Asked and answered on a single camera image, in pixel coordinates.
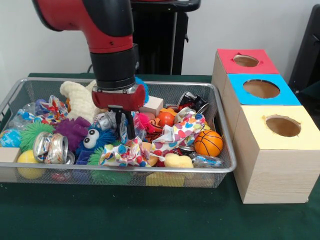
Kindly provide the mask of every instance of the metal mesh basket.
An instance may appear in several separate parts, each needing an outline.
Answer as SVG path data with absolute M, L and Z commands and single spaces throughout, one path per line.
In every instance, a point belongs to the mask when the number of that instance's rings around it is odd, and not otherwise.
M 55 95 L 62 101 L 60 86 L 67 79 L 26 78 L 18 81 L 0 105 L 1 125 L 6 126 L 18 109 L 37 99 Z M 73 79 L 86 86 L 91 80 Z M 0 182 L 81 184 L 81 185 L 126 185 L 216 188 L 225 175 L 236 168 L 236 158 L 229 136 L 219 92 L 207 83 L 146 82 L 149 94 L 164 99 L 165 105 L 176 104 L 184 92 L 191 91 L 209 102 L 204 113 L 212 129 L 223 139 L 219 155 L 221 168 L 169 168 L 169 167 L 107 167 L 89 165 L 6 163 L 0 156 Z

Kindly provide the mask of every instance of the blue fuzzy toy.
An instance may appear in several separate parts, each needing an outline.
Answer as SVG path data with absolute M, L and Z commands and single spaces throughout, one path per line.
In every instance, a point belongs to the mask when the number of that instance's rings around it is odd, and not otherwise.
M 96 149 L 112 144 L 116 140 L 117 138 L 114 130 L 108 129 L 102 131 L 100 128 L 92 127 L 89 129 L 84 140 L 79 144 L 75 154 L 79 156 L 81 151 L 94 152 Z
M 136 84 L 142 84 L 143 85 L 144 91 L 145 91 L 144 103 L 146 104 L 149 101 L 149 88 L 148 88 L 148 85 L 144 81 L 142 81 L 142 79 L 140 79 L 137 76 L 135 76 L 135 82 L 136 82 Z

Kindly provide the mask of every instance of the black stand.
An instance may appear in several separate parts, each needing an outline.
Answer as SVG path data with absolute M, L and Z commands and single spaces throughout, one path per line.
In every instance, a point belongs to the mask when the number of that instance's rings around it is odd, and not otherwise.
M 133 42 L 139 46 L 138 74 L 181 75 L 188 15 L 201 0 L 131 1 Z

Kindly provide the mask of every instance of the stacked wooden boxes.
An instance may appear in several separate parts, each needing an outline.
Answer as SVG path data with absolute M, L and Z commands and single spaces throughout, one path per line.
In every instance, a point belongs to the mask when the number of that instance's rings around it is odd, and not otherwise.
M 223 102 L 245 204 L 305 203 L 320 173 L 320 131 L 264 50 L 218 49 Z

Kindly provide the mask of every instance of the yellow ball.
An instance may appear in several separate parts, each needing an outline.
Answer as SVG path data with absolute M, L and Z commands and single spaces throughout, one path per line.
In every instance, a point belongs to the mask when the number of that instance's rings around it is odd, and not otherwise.
M 34 157 L 34 153 L 32 150 L 25 151 L 18 158 L 18 163 L 24 164 L 38 164 L 37 160 Z M 45 173 L 44 168 L 26 168 L 26 167 L 18 167 L 18 172 L 21 176 L 26 179 L 38 179 Z

